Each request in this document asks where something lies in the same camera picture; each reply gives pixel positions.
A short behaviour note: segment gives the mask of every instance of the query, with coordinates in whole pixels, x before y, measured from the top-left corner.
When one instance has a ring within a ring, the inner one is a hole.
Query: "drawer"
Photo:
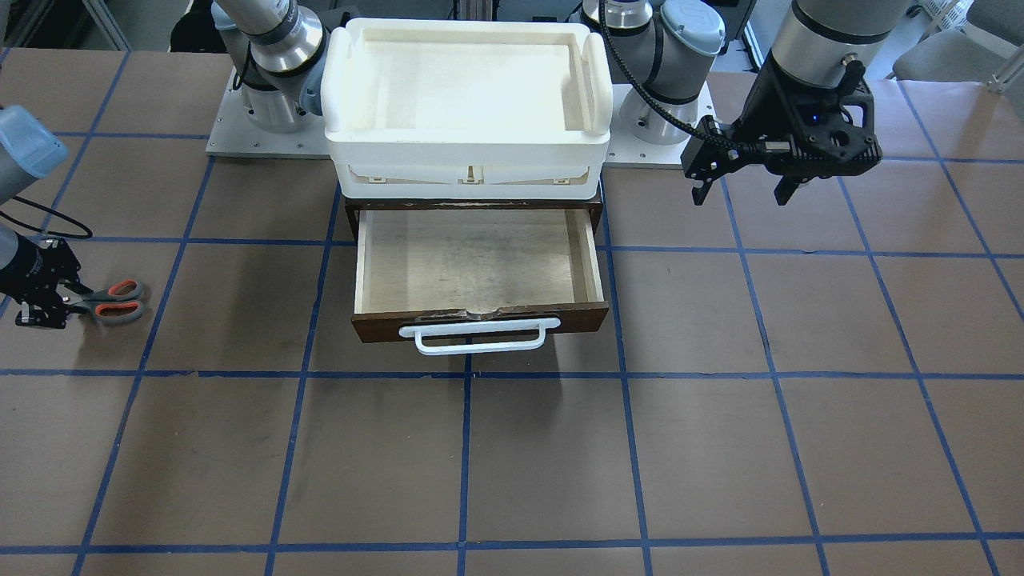
[[[413,339],[430,356],[532,349],[548,332],[596,331],[608,312],[586,209],[365,210],[358,236],[352,325],[364,342]],[[429,343],[484,334],[508,338]]]

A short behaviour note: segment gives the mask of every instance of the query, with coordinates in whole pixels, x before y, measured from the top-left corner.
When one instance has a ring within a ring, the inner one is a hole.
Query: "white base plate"
[[[305,128],[291,134],[267,132],[249,120],[242,90],[231,90],[234,70],[227,79],[217,119],[206,142],[210,156],[230,158],[327,159],[331,154],[324,135],[324,119],[312,116]]]
[[[672,170],[682,170],[683,166],[679,157],[686,148],[686,142],[690,141],[687,136],[683,141],[674,146],[652,145],[641,140],[633,135],[625,122],[618,116],[618,110],[626,99],[626,94],[630,92],[632,86],[629,84],[615,84],[612,87],[614,92],[614,112],[611,114],[611,141],[608,143],[608,157],[604,160],[604,165],[609,168],[669,168]],[[711,91],[708,90],[708,83],[700,88],[700,95],[697,96],[700,116],[708,114],[715,116],[715,107],[711,101]]]

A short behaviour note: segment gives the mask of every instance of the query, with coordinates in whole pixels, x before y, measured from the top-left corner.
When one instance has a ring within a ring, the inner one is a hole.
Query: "light blue cap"
[[[666,0],[662,22],[680,42],[706,56],[718,55],[725,42],[722,16],[700,0]]]
[[[23,170],[46,177],[68,158],[68,149],[19,106],[0,110],[0,146]]]
[[[239,25],[234,24],[234,20],[231,19],[231,16],[227,15],[227,12],[220,7],[220,4],[214,2],[213,6],[210,7],[210,13],[213,14],[213,27],[220,32],[239,29]]]

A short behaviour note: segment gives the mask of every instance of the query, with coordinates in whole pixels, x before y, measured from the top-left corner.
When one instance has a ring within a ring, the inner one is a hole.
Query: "white storage box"
[[[612,92],[583,25],[356,18],[322,88],[349,198],[594,196]]]

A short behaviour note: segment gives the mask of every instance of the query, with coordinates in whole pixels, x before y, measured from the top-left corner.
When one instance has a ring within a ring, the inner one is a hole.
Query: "scissors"
[[[65,298],[65,303],[72,312],[88,314],[101,324],[127,324],[137,320],[145,312],[145,305],[138,299],[143,289],[141,282],[122,280],[106,290],[79,293],[81,300],[77,302]]]

